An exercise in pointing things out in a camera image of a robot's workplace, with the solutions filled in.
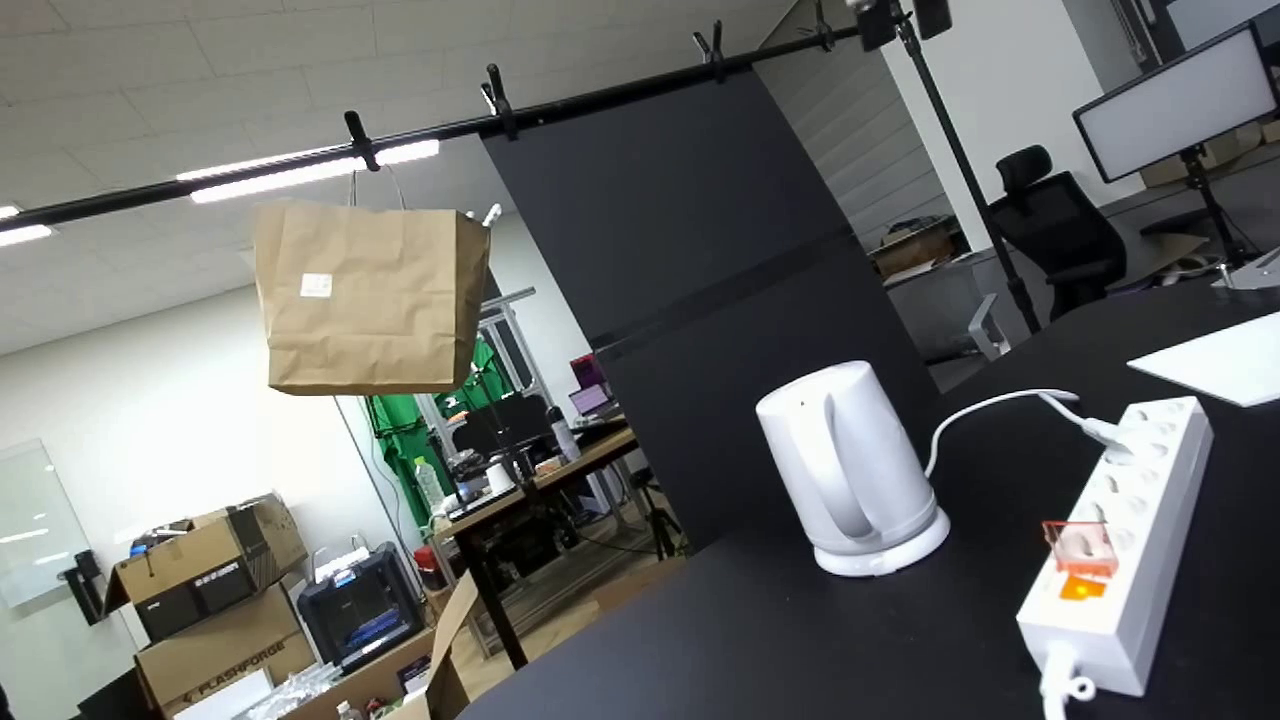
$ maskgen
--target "black chair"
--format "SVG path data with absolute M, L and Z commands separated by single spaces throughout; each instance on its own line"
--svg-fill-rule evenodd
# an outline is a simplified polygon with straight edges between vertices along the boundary
M 1004 198 L 993 202 L 1000 239 L 1019 247 L 1048 277 L 1051 315 L 1106 300 L 1129 271 L 1126 239 L 1082 191 L 1072 173 L 1051 173 L 1039 143 L 1004 157 Z
M 457 446 L 476 446 L 484 458 L 497 453 L 542 458 L 536 444 L 554 446 L 554 411 L 542 394 L 505 394 L 468 411 L 468 424 L 452 432 Z

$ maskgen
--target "power cord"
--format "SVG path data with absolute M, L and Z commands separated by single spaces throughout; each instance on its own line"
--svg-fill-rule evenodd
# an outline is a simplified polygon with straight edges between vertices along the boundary
M 1094 674 L 1077 674 L 1072 657 L 1048 652 L 1039 667 L 1039 707 L 1045 720 L 1068 720 L 1068 698 L 1089 702 L 1095 694 Z
M 997 409 L 997 405 L 1012 405 L 1012 400 L 1039 400 L 1048 405 L 1057 417 L 1064 417 L 1068 424 L 1077 424 L 1084 437 L 1101 439 L 1101 444 L 1117 444 L 1126 446 L 1121 439 L 1121 428 L 1108 424 L 1108 420 L 1095 420 L 1095 417 L 1077 417 L 1068 405 L 1077 405 L 1082 394 L 1077 393 L 1064 393 L 1064 387 L 1019 387 L 1019 393 L 1000 393 L 1000 394 L 987 394 L 987 400 L 976 400 L 962 411 L 951 411 L 950 420 L 939 420 L 928 437 L 928 464 L 926 464 L 926 477 L 938 472 L 938 457 L 939 457 L 939 439 L 951 424 L 962 424 L 966 417 L 972 411 L 985 411 L 985 409 Z

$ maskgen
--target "paper bag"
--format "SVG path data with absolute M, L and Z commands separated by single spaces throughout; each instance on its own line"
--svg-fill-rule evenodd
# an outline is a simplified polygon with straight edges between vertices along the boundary
M 273 387 L 443 393 L 468 374 L 488 277 L 468 214 L 270 206 L 253 256 Z

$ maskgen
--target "table surface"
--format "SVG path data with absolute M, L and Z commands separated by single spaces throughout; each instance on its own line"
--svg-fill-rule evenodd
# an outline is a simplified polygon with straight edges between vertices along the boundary
M 574 477 L 579 477 L 583 466 L 598 466 L 604 464 L 610 457 L 621 457 L 621 453 L 634 453 L 642 439 L 638 439 L 638 428 L 621 428 L 621 432 L 610 432 L 599 444 L 583 446 L 579 458 L 563 464 L 563 458 L 550 458 L 533 472 L 533 484 L 536 488 L 554 488 L 554 484 L 563 484 Z M 442 535 L 457 535 L 457 532 L 468 532 L 476 525 L 488 525 L 494 517 L 508 511 L 511 503 L 525 503 L 525 490 L 511 488 L 508 494 L 497 494 L 457 519 L 443 519 L 435 532 Z
M 1117 294 L 985 368 L 939 411 L 1060 384 L 1084 394 L 1082 411 L 1121 417 L 1132 400 L 1177 394 L 1129 372 L 1129 354 L 1277 308 L 1277 291 L 1227 294 L 1204 285 Z M 1089 702 L 1094 720 L 1280 707 L 1280 417 L 1226 405 L 1209 411 L 1218 446 L 1150 698 L 1106 690 Z M 759 517 L 494 689 L 468 714 L 1039 714 L 1039 674 L 1012 614 L 1045 558 L 1038 525 L 1072 507 L 1094 464 L 1095 446 L 1039 405 L 980 411 L 944 444 L 938 490 L 956 532 L 928 562 L 889 581 L 819 575 L 797 519 Z
M 1214 191 L 1231 214 L 1235 230 L 1258 245 L 1277 245 L 1277 186 L 1280 186 L 1280 143 L 1249 146 L 1239 159 L 1214 167 Z M 1121 226 L 1163 225 L 1183 211 L 1199 211 L 1204 198 L 1189 184 L 1160 184 L 1117 202 L 1106 214 Z

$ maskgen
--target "white kettle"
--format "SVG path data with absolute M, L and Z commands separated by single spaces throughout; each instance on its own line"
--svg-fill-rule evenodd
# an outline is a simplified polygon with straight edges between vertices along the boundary
M 950 541 L 950 511 L 874 362 L 799 374 L 758 417 L 824 571 L 889 575 Z

